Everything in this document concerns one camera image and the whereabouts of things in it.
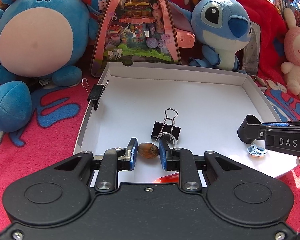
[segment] plush toy eye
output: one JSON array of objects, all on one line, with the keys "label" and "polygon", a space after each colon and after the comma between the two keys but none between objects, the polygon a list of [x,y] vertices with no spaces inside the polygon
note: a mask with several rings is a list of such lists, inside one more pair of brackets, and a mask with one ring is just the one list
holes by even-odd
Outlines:
[{"label": "plush toy eye", "polygon": [[206,10],[204,16],[209,22],[212,22],[214,24],[218,24],[219,22],[219,10],[217,7],[210,7]]},{"label": "plush toy eye", "polygon": [[205,24],[214,27],[222,27],[222,8],[215,2],[211,1],[207,3],[201,11],[201,20]]}]

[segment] plush toy mouth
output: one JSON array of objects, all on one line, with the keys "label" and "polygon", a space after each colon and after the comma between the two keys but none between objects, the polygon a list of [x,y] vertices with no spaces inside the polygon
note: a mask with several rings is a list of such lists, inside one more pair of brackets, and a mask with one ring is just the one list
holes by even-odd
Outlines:
[{"label": "plush toy mouth", "polygon": [[49,1],[51,1],[51,0],[37,0],[38,2],[40,2],[40,1],[46,1],[46,2],[49,2]]}]

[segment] stitch plush toy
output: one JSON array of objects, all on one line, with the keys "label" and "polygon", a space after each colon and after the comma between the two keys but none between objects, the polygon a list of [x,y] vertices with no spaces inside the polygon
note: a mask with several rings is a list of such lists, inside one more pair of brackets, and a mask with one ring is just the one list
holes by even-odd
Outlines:
[{"label": "stitch plush toy", "polygon": [[[240,3],[236,0],[202,0],[192,13],[173,3],[170,8],[174,11],[175,27],[192,31],[203,44],[204,59],[193,59],[190,65],[238,71],[239,60],[235,54],[251,38],[249,16]],[[191,25],[185,26],[180,15]]]},{"label": "stitch plush toy", "polygon": [[291,9],[283,11],[288,25],[288,32],[284,38],[284,52],[288,62],[281,65],[287,89],[300,99],[300,27],[296,25],[296,18]]},{"label": "stitch plush toy", "polygon": [[82,78],[74,64],[89,38],[95,40],[105,0],[1,0],[0,9],[0,130],[16,131],[31,117],[26,84],[18,76],[51,78],[71,86]]}]

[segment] transparent tube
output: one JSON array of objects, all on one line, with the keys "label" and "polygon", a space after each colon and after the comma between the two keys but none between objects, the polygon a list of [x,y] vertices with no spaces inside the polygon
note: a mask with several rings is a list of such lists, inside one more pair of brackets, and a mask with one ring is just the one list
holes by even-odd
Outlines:
[{"label": "transparent tube", "polygon": [[159,140],[160,138],[163,136],[163,135],[169,135],[170,136],[170,139],[172,139],[172,142],[173,142],[173,147],[174,148],[177,148],[178,147],[178,142],[177,142],[177,139],[171,134],[171,133],[168,133],[168,132],[162,132],[158,135],[157,139],[155,140],[155,145],[159,148]]}]

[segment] blue gripper pad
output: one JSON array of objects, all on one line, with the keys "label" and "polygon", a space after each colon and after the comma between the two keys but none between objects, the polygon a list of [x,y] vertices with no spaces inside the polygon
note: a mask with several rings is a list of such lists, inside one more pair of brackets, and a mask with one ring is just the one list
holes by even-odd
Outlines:
[{"label": "blue gripper pad", "polygon": [[167,170],[167,158],[166,158],[166,151],[162,145],[162,142],[159,140],[159,156],[161,161],[161,166],[164,171]]},{"label": "blue gripper pad", "polygon": [[274,122],[274,123],[271,123],[271,122],[264,122],[262,123],[262,125],[274,125],[274,126],[278,126],[278,127],[287,127],[287,126],[290,126],[288,123],[286,122]]},{"label": "blue gripper pad", "polygon": [[133,148],[131,150],[131,159],[130,159],[130,170],[134,170],[134,166],[136,165],[136,159],[138,154],[138,140],[135,141]]}]

